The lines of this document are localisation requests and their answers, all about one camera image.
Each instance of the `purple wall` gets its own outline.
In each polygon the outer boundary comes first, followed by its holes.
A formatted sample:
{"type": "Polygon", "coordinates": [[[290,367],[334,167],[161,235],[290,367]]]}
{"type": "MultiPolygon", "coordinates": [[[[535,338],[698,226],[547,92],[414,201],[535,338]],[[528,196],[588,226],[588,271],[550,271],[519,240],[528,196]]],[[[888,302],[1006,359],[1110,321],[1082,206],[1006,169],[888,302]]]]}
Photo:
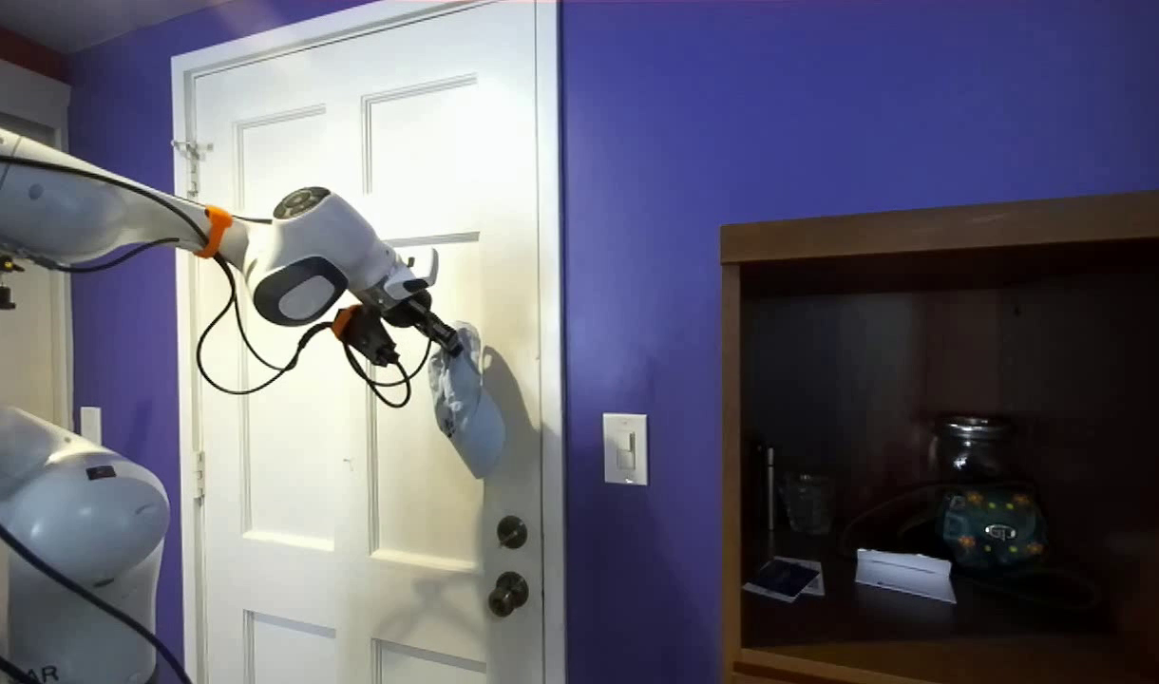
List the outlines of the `purple wall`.
{"type": "MultiPolygon", "coordinates": [[[[166,57],[346,5],[252,0],[76,57],[76,150],[166,186],[166,57]]],[[[569,0],[564,176],[569,681],[712,684],[718,226],[1159,186],[1159,0],[569,0]],[[600,481],[603,411],[649,415],[645,489],[600,481]]],[[[163,481],[170,296],[166,256],[76,283],[81,404],[163,481]]]]}

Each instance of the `light switch plate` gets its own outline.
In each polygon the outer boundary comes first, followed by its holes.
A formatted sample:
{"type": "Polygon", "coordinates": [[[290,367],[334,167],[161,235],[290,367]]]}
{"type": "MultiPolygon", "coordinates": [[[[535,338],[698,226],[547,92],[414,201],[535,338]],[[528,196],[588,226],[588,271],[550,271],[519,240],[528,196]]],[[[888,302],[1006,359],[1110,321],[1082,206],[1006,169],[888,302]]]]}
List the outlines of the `light switch plate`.
{"type": "Polygon", "coordinates": [[[603,481],[649,481],[649,432],[645,415],[603,415],[603,481]]]}

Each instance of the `door frame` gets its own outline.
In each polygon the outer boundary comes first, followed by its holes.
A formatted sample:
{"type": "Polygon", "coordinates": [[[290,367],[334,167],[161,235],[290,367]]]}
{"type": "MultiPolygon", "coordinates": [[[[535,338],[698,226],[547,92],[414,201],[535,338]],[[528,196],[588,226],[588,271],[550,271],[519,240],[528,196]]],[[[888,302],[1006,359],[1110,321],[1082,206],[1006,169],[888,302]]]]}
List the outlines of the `door frame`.
{"type": "MultiPolygon", "coordinates": [[[[405,15],[451,15],[489,0],[380,0],[321,17],[290,23],[223,45],[170,57],[170,125],[175,140],[185,140],[193,80],[262,62],[286,48],[313,48],[369,35],[405,15]]],[[[541,489],[541,549],[543,549],[543,681],[568,681],[568,468],[564,468],[564,233],[559,233],[559,0],[533,0],[535,6],[535,218],[541,218],[541,448],[543,448],[543,489],[541,489]]],[[[193,192],[193,159],[175,157],[175,190],[193,192]]],[[[179,256],[175,294],[189,287],[189,256],[179,256]]],[[[198,598],[200,598],[200,538],[198,538],[198,427],[193,415],[193,338],[179,325],[179,477],[182,477],[182,634],[185,669],[200,674],[198,652],[198,598]]]]}

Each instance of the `door knob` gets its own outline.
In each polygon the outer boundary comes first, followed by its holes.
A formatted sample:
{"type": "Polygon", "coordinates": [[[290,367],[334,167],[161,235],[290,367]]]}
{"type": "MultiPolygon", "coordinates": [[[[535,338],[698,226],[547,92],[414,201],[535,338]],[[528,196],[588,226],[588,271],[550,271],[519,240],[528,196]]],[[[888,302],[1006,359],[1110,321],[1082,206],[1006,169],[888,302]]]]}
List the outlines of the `door knob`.
{"type": "Polygon", "coordinates": [[[497,576],[497,586],[493,586],[493,593],[489,593],[489,612],[493,612],[497,619],[504,619],[508,612],[524,608],[528,598],[533,598],[528,582],[524,582],[519,574],[508,571],[508,574],[497,576]]]}
{"type": "Polygon", "coordinates": [[[519,517],[500,517],[497,519],[497,538],[500,538],[500,546],[524,546],[528,543],[528,523],[519,517]]]}

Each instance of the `wooden cabinet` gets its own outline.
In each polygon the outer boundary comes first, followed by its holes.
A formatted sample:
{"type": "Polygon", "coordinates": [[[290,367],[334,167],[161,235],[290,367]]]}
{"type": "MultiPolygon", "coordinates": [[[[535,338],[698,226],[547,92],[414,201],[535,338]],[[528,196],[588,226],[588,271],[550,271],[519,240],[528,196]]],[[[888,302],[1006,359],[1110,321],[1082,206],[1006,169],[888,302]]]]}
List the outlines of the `wooden cabinet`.
{"type": "Polygon", "coordinates": [[[722,384],[725,681],[1159,681],[1159,192],[730,223],[722,384]],[[864,587],[856,546],[930,549],[941,415],[1013,427],[1046,558],[864,587]],[[837,481],[834,534],[768,543],[760,446],[837,481]],[[742,593],[773,549],[830,598],[742,593]]]}

